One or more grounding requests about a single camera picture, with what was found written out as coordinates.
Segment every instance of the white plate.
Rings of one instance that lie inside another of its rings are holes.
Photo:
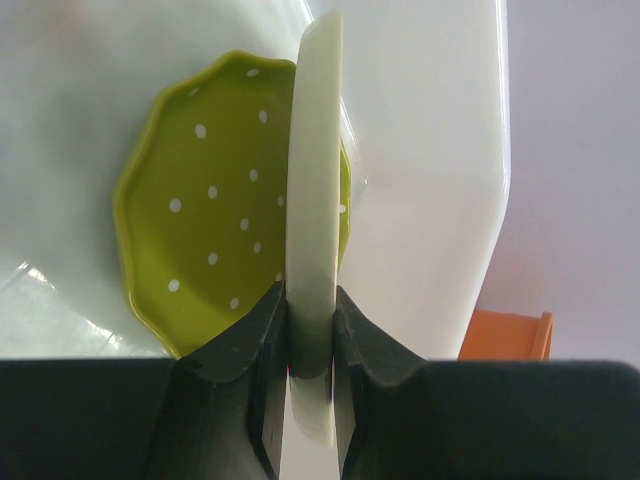
[[[302,35],[287,180],[286,288],[296,423],[332,443],[331,361],[340,224],[342,13]]]
[[[369,173],[339,281],[399,341],[453,358],[506,206],[504,2],[308,2],[345,12],[343,95]],[[37,22],[0,7],[0,356],[161,355],[122,298],[113,184],[162,88],[234,48],[295,59],[305,2],[30,3]],[[281,479],[337,478],[288,411]]]

